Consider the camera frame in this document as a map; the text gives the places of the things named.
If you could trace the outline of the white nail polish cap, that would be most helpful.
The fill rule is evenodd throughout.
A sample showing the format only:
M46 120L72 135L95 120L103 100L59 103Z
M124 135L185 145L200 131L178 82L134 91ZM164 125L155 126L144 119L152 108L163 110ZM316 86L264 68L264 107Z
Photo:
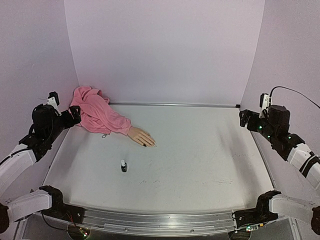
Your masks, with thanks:
M126 165L126 162L122 159L121 160L121 165L124 167Z

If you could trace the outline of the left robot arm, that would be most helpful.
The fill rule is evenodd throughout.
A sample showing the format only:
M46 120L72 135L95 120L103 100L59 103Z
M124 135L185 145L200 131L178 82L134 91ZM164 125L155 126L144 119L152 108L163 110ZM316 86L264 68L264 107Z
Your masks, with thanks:
M28 168L39 162L52 149L62 131L81 122L81 108L77 105L59 113L51 104L40 104L32 111L32 125L13 151L0 162L0 193ZM0 231L4 233L11 223L36 212L48 211L56 218L64 218L68 207L62 192L49 185L0 205Z

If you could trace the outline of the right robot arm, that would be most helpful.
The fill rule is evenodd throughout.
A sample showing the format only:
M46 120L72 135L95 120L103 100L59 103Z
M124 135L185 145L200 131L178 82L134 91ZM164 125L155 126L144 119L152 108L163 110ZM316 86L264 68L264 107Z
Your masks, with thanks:
M284 161L295 167L316 191L320 190L320 158L301 137L289 133L289 110L280 105L271 105L261 113L246 109L240 111L239 119L241 127L261 134ZM236 229L250 232L280 215L310 224L315 234L320 233L320 203L289 197L277 190L261 194L254 208L237 210L232 217Z

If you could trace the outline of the black nail polish bottle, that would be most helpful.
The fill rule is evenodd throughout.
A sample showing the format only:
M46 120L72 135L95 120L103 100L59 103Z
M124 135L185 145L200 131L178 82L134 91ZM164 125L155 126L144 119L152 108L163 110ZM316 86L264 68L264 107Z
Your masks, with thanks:
M127 165L121 166L121 171L122 171L122 172L126 173L127 170L128 170L128 166L127 166Z

